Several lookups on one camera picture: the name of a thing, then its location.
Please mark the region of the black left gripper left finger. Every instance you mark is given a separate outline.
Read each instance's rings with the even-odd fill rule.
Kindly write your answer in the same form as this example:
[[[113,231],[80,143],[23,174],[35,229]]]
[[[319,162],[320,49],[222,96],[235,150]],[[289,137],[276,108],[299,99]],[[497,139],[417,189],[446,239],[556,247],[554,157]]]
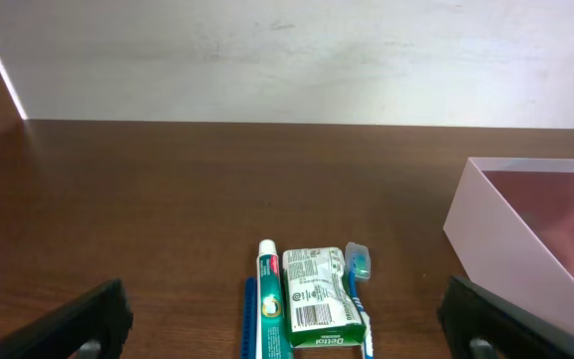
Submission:
[[[108,280],[0,338],[0,359],[68,358],[97,344],[97,358],[118,358],[134,324],[120,279]]]

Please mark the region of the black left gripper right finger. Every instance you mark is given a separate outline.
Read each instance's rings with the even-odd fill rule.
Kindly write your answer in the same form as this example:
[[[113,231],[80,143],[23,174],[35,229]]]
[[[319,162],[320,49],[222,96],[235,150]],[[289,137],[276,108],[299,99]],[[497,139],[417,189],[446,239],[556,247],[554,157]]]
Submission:
[[[458,359],[574,359],[574,335],[462,276],[452,276],[437,310]]]

